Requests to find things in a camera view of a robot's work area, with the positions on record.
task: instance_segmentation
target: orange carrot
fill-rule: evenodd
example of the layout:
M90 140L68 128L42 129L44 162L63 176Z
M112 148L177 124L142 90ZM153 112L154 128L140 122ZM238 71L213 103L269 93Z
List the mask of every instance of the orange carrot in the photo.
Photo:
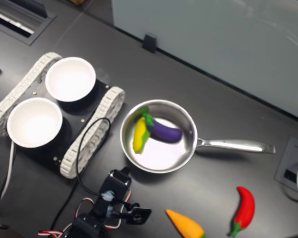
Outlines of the orange carrot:
M184 238L206 238L204 230L195 221L169 209L165 212Z

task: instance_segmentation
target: dark gray table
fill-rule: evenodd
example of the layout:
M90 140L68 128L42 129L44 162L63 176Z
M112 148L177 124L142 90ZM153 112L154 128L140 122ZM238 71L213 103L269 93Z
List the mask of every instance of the dark gray table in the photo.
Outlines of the dark gray table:
M57 18L32 46L0 31L0 101L48 51L85 58L109 74L111 85L126 91L126 103L84 181L98 190L110 170L131 166L131 201L153 212L144 226L122 224L120 229L110 231L110 237L180 237L164 213L169 208L196 220L208 238L224 238L239 203L238 185L251 190L256 200L253 222L238 237L288 238L298 234L298 203L290 201L274 180L289 137L298 138L297 122L164 55L146 52L139 42L81 13L81 8L56 0L43 2ZM202 138L258 140L276 145L277 153L200 150L176 172L166 175L142 172L125 158L119 129L124 115L149 99L168 99L183 106ZM9 141L0 138L0 186L8 155ZM0 218L25 237L34 237L38 230L49 228L71 184L18 155L9 190L0 205ZM78 189L57 229L72 221L83 196L86 194Z

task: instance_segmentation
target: bowl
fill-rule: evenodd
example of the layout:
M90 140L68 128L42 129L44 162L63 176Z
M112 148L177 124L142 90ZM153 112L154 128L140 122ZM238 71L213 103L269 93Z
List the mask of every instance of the bowl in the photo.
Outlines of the bowl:
M63 123L60 108L45 98L31 98L18 104L7 120L11 140L25 148L36 148L52 141Z
M49 94L62 102L74 102L87 96L96 82L93 66L82 58L61 59L50 67L45 86Z

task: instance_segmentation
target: saucepan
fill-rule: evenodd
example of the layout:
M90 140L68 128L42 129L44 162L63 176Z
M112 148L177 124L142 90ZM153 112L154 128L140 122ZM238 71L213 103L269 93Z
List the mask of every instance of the saucepan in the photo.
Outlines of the saucepan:
M182 130L181 140L176 143L162 142L149 138L142 153L133 150L136 122L149 113L168 127ZM120 130L121 146L127 158L138 168L156 174L169 173L184 166L193 156L196 148L217 147L253 153L276 152L273 145L249 140L204 140L198 138L194 121L181 106L166 100L150 100L135 106L125 117Z

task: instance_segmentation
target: eggplant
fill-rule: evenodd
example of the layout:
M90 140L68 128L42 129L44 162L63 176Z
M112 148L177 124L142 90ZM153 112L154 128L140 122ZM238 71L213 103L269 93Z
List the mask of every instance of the eggplant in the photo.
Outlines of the eggplant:
M153 117L148 113L144 113L143 117L145 118L146 128L148 131L162 141L175 143L181 139L182 131L180 129L162 125L153 119Z

